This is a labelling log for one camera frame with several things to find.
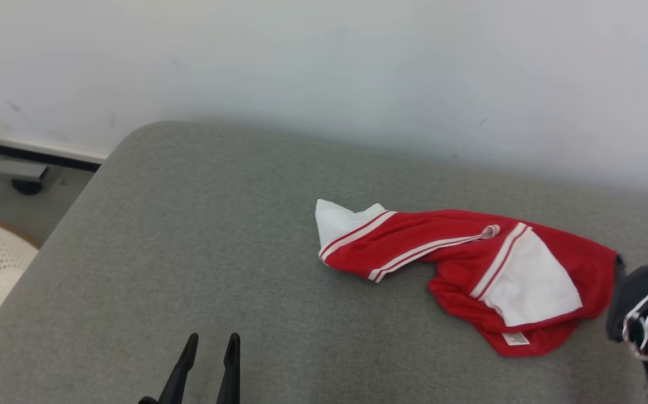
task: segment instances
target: baseboard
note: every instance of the baseboard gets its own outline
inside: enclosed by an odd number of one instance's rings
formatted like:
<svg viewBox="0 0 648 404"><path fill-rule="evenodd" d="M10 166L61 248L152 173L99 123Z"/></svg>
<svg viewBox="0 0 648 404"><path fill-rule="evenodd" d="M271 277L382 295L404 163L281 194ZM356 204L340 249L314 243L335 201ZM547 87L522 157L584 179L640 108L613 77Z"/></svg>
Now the baseboard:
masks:
<svg viewBox="0 0 648 404"><path fill-rule="evenodd" d="M106 153L85 151L72 146L57 145L46 141L31 140L23 137L0 135L0 146L22 149L35 153L50 154L60 158L78 159L88 163L102 164L107 159Z"/></svg>

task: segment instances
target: clothing tag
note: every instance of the clothing tag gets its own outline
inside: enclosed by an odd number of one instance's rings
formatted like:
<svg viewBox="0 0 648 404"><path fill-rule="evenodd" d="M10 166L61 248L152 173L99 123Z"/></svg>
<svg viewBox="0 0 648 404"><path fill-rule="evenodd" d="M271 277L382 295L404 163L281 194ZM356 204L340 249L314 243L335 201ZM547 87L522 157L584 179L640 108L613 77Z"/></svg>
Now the clothing tag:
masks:
<svg viewBox="0 0 648 404"><path fill-rule="evenodd" d="M529 340L520 332L502 333L502 336L508 345L530 345Z"/></svg>

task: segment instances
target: gray fabric surface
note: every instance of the gray fabric surface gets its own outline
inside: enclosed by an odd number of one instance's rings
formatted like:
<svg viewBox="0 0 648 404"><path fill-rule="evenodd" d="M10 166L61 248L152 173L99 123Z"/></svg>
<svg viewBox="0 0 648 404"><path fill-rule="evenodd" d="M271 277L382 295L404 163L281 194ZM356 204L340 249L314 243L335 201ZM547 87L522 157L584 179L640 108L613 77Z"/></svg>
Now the gray fabric surface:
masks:
<svg viewBox="0 0 648 404"><path fill-rule="evenodd" d="M640 365L583 322L498 356L411 264L374 284L317 259L316 198L525 218L648 263L648 199L279 136L155 123L80 195L0 309L0 403L158 396L188 334L187 403L216 400L231 332L242 402L644 402Z"/></svg>

